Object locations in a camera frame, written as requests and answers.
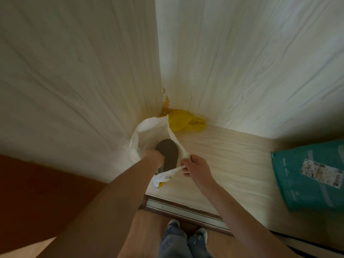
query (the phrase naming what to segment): hand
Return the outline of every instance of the hand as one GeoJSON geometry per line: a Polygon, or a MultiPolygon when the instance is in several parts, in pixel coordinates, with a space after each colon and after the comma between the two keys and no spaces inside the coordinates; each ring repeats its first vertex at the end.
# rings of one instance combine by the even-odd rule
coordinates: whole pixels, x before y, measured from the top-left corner
{"type": "Polygon", "coordinates": [[[215,186],[217,183],[210,172],[209,165],[204,158],[197,155],[190,155],[190,159],[182,159],[181,166],[185,166],[183,176],[192,178],[193,182],[203,193],[206,189],[215,186]]]}
{"type": "Polygon", "coordinates": [[[155,149],[146,149],[142,159],[149,159],[155,169],[158,169],[164,163],[164,157],[155,149]]]}

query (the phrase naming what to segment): teal package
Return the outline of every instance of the teal package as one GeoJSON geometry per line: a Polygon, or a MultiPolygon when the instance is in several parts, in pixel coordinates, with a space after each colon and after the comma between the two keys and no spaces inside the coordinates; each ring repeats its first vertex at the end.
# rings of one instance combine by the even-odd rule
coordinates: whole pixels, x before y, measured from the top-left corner
{"type": "Polygon", "coordinates": [[[344,211],[344,140],[272,152],[271,160],[290,211],[344,211]]]}

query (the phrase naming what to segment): white plastic bag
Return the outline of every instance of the white plastic bag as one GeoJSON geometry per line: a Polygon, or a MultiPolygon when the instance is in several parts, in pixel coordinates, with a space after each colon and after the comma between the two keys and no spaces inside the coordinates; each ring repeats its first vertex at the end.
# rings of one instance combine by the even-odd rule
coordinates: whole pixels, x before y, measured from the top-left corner
{"type": "Polygon", "coordinates": [[[178,142],[176,136],[171,131],[169,127],[168,115],[163,118],[154,117],[145,119],[136,127],[134,133],[131,136],[129,154],[130,159],[134,161],[134,163],[137,163],[141,160],[145,149],[154,149],[160,141],[168,138],[172,139],[178,146],[179,155],[177,167],[169,171],[154,175],[152,180],[155,187],[158,187],[160,182],[170,181],[174,174],[182,169],[182,167],[180,166],[180,161],[183,158],[189,157],[189,154],[185,150],[185,148],[178,142]]]}

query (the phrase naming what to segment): jeans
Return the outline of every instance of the jeans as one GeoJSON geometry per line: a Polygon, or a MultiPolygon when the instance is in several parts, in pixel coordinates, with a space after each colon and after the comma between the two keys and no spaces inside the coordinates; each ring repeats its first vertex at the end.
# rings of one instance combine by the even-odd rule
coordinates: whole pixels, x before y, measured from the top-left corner
{"type": "Polygon", "coordinates": [[[204,237],[196,234],[188,240],[183,230],[171,224],[160,242],[158,258],[213,258],[213,256],[205,247],[204,237]]]}

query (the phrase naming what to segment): metal threshold strip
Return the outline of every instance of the metal threshold strip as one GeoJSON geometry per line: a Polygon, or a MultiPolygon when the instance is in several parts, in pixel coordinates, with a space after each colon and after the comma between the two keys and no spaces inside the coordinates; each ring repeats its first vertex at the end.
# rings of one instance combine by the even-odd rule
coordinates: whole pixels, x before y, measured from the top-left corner
{"type": "MultiPolygon", "coordinates": [[[[145,210],[233,236],[220,216],[208,212],[192,209],[187,206],[153,196],[148,196],[145,210]]],[[[295,239],[293,237],[276,234],[274,232],[272,233],[301,257],[343,258],[343,252],[339,250],[320,246],[315,243],[304,242],[301,239],[295,239]]]]}

